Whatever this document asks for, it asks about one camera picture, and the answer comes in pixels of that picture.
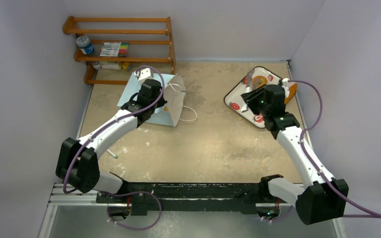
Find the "light blue paper bag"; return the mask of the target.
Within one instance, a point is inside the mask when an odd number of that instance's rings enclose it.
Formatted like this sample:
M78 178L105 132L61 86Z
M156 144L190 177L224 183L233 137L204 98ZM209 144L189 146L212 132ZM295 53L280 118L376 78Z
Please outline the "light blue paper bag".
M147 123L166 126L176 126L179 121L197 120L196 112L185 106L184 98L186 88L183 78L178 75L163 74L166 88L164 89L164 99L167 104L160 109L156 109Z

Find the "metal tongs with white handle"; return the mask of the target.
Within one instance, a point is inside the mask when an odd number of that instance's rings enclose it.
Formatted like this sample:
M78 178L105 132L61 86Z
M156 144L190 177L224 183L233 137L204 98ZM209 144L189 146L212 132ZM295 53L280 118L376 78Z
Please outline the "metal tongs with white handle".
M246 81L246 87L245 87L244 94L249 93L251 91L251 83L252 83L253 74L254 74L254 69L249 71L247 73L246 77L245 77L245 79L247 81ZM244 112L247 112L247 111L248 111L248 106L247 106L246 102L244 101L244 104L243 104L243 106L241 108L241 112L244 113Z

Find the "white orange fake bread slice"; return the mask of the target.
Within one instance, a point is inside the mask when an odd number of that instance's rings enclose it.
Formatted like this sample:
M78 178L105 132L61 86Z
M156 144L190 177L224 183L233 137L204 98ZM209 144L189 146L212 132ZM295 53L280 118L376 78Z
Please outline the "white orange fake bread slice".
M298 85L295 82L289 82L286 87L286 98L285 98L285 104L288 104L290 100L295 96L297 92Z

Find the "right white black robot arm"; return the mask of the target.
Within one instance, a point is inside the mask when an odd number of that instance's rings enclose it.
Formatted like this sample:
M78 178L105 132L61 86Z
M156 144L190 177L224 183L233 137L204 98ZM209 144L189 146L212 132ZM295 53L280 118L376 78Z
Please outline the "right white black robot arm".
M286 91L281 85L264 85L241 95L248 109L263 116L265 128L284 148L303 182L303 186L297 186L285 178L270 178L258 194L266 202L276 197L286 201L306 225L340 218L349 186L344 179L335 179L304 143L300 124L286 111Z

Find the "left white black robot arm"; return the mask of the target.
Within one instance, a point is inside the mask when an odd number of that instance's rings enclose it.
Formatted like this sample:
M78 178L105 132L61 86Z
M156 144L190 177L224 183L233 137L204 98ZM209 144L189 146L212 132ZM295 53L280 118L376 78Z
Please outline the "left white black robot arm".
M116 203L127 199L128 189L122 186L123 179L100 171L98 160L115 142L140 127L157 108L166 104L163 92L163 81L146 79L110 120L80 139L69 137L62 142L56 176L63 180L64 193L69 193L67 186L71 185L72 192L99 190L109 193Z

